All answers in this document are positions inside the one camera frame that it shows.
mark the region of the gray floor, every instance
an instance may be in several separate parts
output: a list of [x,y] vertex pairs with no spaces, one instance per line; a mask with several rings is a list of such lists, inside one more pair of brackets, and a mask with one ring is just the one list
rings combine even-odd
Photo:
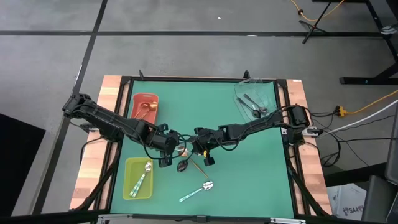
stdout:
[[[310,0],[297,3],[311,18],[325,7]],[[372,3],[383,24],[396,21],[385,1]],[[91,30],[100,5],[100,0],[0,0],[0,30]],[[100,30],[304,31],[299,19],[289,0],[116,0],[109,1]],[[364,4],[343,4],[319,26],[336,32],[377,31]],[[306,45],[301,41],[295,37],[98,37],[81,92],[96,99],[103,75],[137,75],[139,69],[147,76],[241,77],[249,70],[252,77],[302,79],[312,111],[331,111],[336,105],[355,110],[396,89],[338,83],[341,76],[375,76],[392,64],[383,40],[312,38]],[[72,90],[87,43],[88,37],[0,36],[0,113],[47,131],[15,215],[30,213],[60,124],[61,107]],[[359,115],[336,118],[332,128],[363,118],[392,100]],[[379,118],[392,113],[386,111]],[[327,119],[319,121],[328,123]],[[340,136],[389,136],[391,124],[388,119]],[[83,131],[73,126],[68,130],[44,212],[68,210],[85,139]],[[317,143],[322,155],[336,151],[330,137]],[[387,141],[353,142],[351,146],[368,164],[386,160]],[[365,164],[343,145],[337,166],[346,170]]]

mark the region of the orange tray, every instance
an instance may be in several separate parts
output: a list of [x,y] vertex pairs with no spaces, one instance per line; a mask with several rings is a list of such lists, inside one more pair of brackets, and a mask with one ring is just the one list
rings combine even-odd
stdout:
[[132,97],[132,99],[134,100],[134,102],[133,102],[130,118],[136,118],[136,119],[139,119],[141,116],[143,116],[146,112],[149,111],[149,107],[142,108],[141,105],[143,103],[152,103],[152,102],[157,103],[156,110],[149,111],[142,118],[145,121],[155,124],[157,110],[159,109],[159,97],[153,93],[137,93]]

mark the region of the yellow-green tray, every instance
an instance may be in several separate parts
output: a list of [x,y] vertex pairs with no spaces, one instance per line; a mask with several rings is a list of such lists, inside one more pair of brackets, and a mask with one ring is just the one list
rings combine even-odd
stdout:
[[[152,170],[148,172],[142,181],[136,197],[132,198],[130,192],[145,172],[145,164],[150,161]],[[154,163],[148,157],[135,157],[126,159],[126,171],[124,175],[123,199],[138,200],[148,199],[152,196],[154,188]]]

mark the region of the spoon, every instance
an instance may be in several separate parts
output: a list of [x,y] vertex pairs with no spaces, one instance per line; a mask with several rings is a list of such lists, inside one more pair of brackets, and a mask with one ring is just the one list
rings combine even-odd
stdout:
[[254,105],[257,106],[257,108],[259,108],[259,111],[261,114],[267,114],[268,113],[268,109],[263,107],[263,106],[259,106],[256,102],[254,102],[254,100],[252,100],[247,94],[243,95],[246,99],[248,99],[250,102],[252,102]]
[[188,156],[188,151],[184,150],[184,147],[181,146],[180,148],[176,149],[178,152],[183,151],[184,153],[181,156],[188,157],[188,159],[183,159],[177,164],[177,172],[182,172],[187,169],[188,161],[189,160],[206,178],[209,178],[205,172],[198,166],[196,162],[194,162],[190,156]]
[[186,199],[190,198],[192,195],[198,193],[201,190],[210,190],[212,187],[214,186],[213,181],[207,181],[203,183],[203,186],[201,188],[199,188],[198,190],[188,194],[187,196],[184,196],[182,198],[180,198],[180,200],[178,200],[179,202],[183,202]]
[[152,103],[149,104],[149,110],[144,113],[140,118],[138,119],[142,119],[144,118],[150,111],[155,111],[157,109],[157,102],[153,101]]
[[259,110],[255,110],[255,109],[251,108],[249,105],[247,105],[247,104],[246,104],[242,99],[240,99],[239,97],[238,97],[237,99],[238,99],[238,101],[239,101],[241,104],[243,104],[244,106],[246,106],[247,108],[249,108],[249,109],[252,111],[252,115],[253,115],[255,118],[261,118],[261,113],[260,113]]
[[150,172],[151,169],[152,169],[152,163],[150,161],[148,161],[147,164],[145,164],[144,174],[141,176],[141,178],[138,180],[138,182],[136,183],[136,185],[130,192],[131,197],[133,197],[133,198],[136,197],[139,187],[141,187],[142,181],[144,180],[144,177],[147,175],[147,173]]
[[139,108],[139,111],[138,111],[138,113],[134,116],[134,118],[136,118],[138,115],[139,115],[139,113],[142,111],[142,109],[144,108],[144,107],[147,107],[147,106],[149,106],[149,103],[141,103],[141,108]]

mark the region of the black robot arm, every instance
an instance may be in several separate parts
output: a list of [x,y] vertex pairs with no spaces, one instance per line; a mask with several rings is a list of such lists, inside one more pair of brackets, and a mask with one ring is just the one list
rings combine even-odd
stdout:
[[[205,156],[205,165],[213,165],[214,159],[210,156],[210,150],[222,147],[227,151],[236,149],[239,142],[248,135],[263,131],[269,128],[284,128],[287,135],[287,143],[291,145],[303,144],[304,138],[302,131],[309,125],[306,109],[303,106],[286,106],[279,108],[270,115],[256,119],[246,124],[229,124],[219,126],[217,130],[208,128],[195,128],[196,136],[191,137],[193,152]],[[286,111],[292,124],[283,122],[282,112]],[[228,149],[223,146],[234,145]]]
[[[160,152],[159,158],[148,157],[159,160],[159,166],[165,167],[172,164],[172,154],[175,147],[180,144],[181,135],[173,130],[168,130],[167,124],[155,126],[144,120],[127,119],[110,110],[98,106],[88,95],[79,94],[69,98],[62,108],[64,115],[68,118],[83,118],[97,127],[102,135],[112,142],[123,140],[123,136],[151,147]],[[286,111],[292,124],[283,122],[282,112]],[[289,144],[303,144],[302,131],[310,125],[305,108],[302,106],[285,106],[278,108],[271,114],[245,124],[228,124],[219,126],[217,130],[208,128],[195,128],[195,136],[189,139],[193,146],[193,153],[205,156],[206,166],[213,165],[214,159],[210,156],[210,150],[222,147],[232,151],[238,143],[248,135],[269,128],[285,128]],[[232,149],[223,146],[235,145]]]
[[144,147],[160,151],[160,158],[156,159],[159,160],[161,167],[172,164],[172,154],[175,147],[179,145],[178,133],[173,130],[165,133],[168,130],[166,124],[155,126],[144,120],[124,118],[97,105],[86,94],[71,96],[62,110],[68,118],[87,120],[99,129],[102,137],[109,141],[122,141],[125,135]]

